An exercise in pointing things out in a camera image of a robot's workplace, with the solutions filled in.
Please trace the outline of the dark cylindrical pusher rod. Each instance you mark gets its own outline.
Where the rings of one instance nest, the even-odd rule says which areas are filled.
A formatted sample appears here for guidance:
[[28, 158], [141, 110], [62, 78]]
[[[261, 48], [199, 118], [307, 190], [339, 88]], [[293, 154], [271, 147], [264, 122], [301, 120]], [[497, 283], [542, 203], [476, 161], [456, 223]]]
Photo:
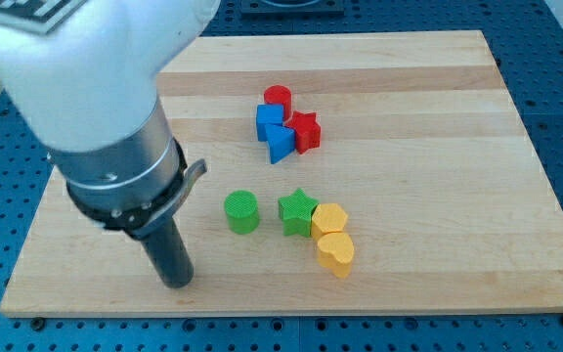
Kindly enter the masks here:
[[165, 286], [186, 286], [194, 266], [174, 220], [167, 220], [141, 239], [141, 243]]

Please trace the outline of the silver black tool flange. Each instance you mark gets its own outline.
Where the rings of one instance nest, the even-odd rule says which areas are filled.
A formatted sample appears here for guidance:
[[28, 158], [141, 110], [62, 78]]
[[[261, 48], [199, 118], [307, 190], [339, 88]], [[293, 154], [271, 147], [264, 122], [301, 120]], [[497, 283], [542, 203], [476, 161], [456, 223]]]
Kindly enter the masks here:
[[48, 158], [84, 215], [135, 240], [171, 221], [207, 171], [203, 159], [187, 163], [161, 101], [129, 136], [85, 153], [50, 149]]

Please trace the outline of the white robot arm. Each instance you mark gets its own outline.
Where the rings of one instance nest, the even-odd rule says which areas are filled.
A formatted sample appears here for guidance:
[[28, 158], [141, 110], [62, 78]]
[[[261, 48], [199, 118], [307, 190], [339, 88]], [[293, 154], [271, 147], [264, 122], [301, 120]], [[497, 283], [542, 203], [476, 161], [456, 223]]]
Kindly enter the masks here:
[[76, 207], [144, 247], [169, 287], [193, 264], [173, 216], [203, 160], [187, 163], [156, 88], [218, 0], [0, 1], [0, 81]]

